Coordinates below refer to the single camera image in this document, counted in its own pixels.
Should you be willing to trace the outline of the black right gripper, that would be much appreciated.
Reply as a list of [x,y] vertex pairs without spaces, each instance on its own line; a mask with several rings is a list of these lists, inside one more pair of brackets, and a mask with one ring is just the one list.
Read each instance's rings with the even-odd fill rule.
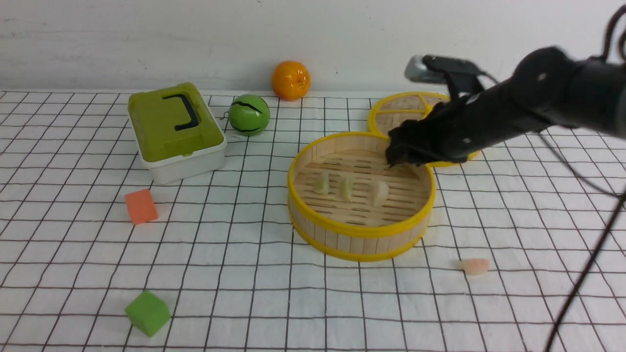
[[479,94],[434,107],[427,118],[406,120],[388,132],[391,166],[465,162],[471,153],[543,129],[543,119],[522,109],[504,81]]

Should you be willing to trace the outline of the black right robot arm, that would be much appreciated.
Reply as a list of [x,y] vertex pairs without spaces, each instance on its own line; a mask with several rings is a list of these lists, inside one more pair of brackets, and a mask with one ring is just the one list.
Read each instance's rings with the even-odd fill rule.
[[625,138],[624,66],[597,58],[575,62],[558,47],[544,47],[490,88],[480,83],[483,74],[463,59],[413,57],[405,77],[445,83],[451,98],[426,118],[406,120],[388,132],[387,163],[462,163],[474,152],[552,126]]

